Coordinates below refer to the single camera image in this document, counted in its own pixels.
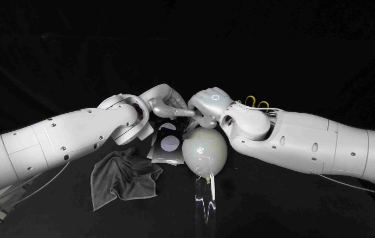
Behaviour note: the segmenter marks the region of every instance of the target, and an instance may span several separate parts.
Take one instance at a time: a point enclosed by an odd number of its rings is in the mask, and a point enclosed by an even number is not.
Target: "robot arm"
[[[153,133],[150,111],[160,117],[193,116],[186,108],[181,95],[163,84],[140,97],[114,95],[98,108],[69,112],[2,134],[0,190],[93,153],[108,138],[118,145],[136,137],[143,140]]]
[[[193,96],[193,107],[204,115],[193,117],[196,122],[204,127],[219,123],[232,148],[244,155],[302,173],[375,182],[375,131],[306,113],[280,109],[264,113],[231,100],[217,87]]]

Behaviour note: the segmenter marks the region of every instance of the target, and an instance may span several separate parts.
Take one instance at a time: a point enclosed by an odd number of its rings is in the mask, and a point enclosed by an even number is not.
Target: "gray towel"
[[[95,164],[91,173],[91,197],[94,211],[117,197],[121,200],[156,196],[155,181],[163,169],[150,159],[136,154],[136,148],[114,151]]]

